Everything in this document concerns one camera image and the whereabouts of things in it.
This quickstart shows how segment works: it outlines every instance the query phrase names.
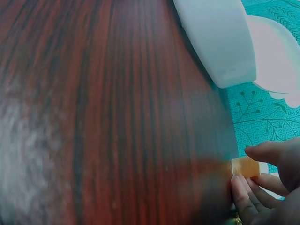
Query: white lid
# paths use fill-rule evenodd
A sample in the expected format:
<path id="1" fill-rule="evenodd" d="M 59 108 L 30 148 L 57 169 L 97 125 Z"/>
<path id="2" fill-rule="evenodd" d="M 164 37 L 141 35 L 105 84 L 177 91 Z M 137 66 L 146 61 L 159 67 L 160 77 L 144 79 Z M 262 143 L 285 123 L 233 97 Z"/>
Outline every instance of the white lid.
<path id="1" fill-rule="evenodd" d="M 240 0 L 174 0 L 182 26 L 215 84 L 256 79 L 255 54 Z"/>

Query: hand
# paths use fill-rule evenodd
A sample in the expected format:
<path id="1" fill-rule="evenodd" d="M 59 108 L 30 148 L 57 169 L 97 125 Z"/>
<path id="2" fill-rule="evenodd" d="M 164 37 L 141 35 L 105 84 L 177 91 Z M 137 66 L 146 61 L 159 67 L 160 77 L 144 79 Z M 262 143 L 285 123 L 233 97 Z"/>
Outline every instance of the hand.
<path id="1" fill-rule="evenodd" d="M 299 225 L 300 138 L 265 142 L 245 152 L 256 161 L 277 166 L 280 178 L 269 174 L 252 179 L 240 175 L 232 178 L 233 199 L 243 225 Z M 259 186 L 285 199 L 277 200 Z"/>

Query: wood grain surface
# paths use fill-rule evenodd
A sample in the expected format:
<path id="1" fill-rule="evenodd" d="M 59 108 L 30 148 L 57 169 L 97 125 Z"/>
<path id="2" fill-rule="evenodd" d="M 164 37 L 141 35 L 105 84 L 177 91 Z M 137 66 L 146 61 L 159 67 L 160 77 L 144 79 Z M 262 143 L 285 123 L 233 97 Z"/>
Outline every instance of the wood grain surface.
<path id="1" fill-rule="evenodd" d="M 236 155 L 172 1 L 0 1 L 4 224 L 182 224 L 178 184 Z"/>

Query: teal patterned fabric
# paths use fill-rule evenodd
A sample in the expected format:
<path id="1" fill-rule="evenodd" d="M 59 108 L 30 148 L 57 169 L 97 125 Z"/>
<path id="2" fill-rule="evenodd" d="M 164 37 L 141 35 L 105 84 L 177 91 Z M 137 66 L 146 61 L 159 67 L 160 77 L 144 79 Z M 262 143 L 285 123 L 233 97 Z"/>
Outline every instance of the teal patterned fabric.
<path id="1" fill-rule="evenodd" d="M 262 16 L 284 25 L 300 44 L 300 1 L 242 0 L 248 15 Z M 300 136 L 300 107 L 290 108 L 251 82 L 227 89 L 239 155 L 247 146 L 284 141 Z M 269 173 L 277 168 L 269 165 Z"/>

